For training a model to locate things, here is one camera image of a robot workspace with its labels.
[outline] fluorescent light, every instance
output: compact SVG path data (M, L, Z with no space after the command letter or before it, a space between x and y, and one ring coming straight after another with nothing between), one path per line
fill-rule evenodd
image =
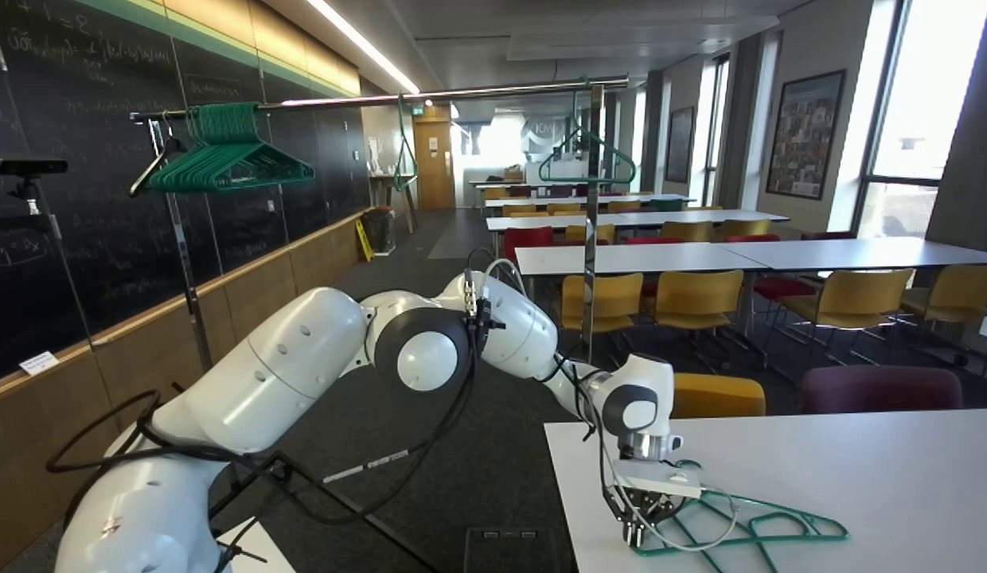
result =
M419 96L418 82L409 82L355 26L350 26L331 4L305 0L317 10L344 39L350 39L379 69L385 69L407 96Z

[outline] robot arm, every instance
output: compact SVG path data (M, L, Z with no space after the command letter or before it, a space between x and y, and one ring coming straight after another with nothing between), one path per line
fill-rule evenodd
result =
M206 490L230 456L268 451L344 374L371 367L415 391L463 377L470 359L545 381L577 417L614 432L623 460L670 445L670 371L631 357L614 374L557 357L554 321L487 274L455 278L435 300L379 293L364 303L312 290L273 313L185 396L107 451L166 456L112 466L79 499L56 569L220 569Z

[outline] ceiling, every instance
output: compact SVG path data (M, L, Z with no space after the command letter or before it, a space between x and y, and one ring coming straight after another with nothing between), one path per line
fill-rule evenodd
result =
M331 46L379 89L405 91L305 0L264 4ZM331 0L423 91L590 76L639 81L773 29L800 4L807 0Z

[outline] floor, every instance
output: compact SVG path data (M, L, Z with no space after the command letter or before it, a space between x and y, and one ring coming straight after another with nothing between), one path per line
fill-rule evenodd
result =
M383 290L435 297L463 268L480 272L494 261L494 240L474 209L419 217L415 233L397 221L392 240L393 251L350 272L339 290L355 300ZM800 409L797 381L807 367L827 363L825 355L777 328L748 328L751 340L768 346L768 367L734 340L722 340L733 349L728 359L696 359L687 340L648 324L597 337L595 359L607 367L623 355L643 355L670 359L679 371L751 377L764 384L770 413L791 413ZM913 331L890 331L885 340L867 337L860 346L883 363L935 363L928 357L935 343ZM980 359L956 374L965 381L967 409L987 409ZM401 462L334 482L334 490L368 505L368 516L418 549L430 566L302 482L290 482L292 486L259 482L214 527L230 530L249 514L262 514L299 573L569 569L566 527L540 438L540 425L557 417L563 411L540 384L487 367L478 367L474 381L423 397L389 378L352 374L282 436L280 451L315 478L415 448ZM51 569L54 549L56 531L10 569Z

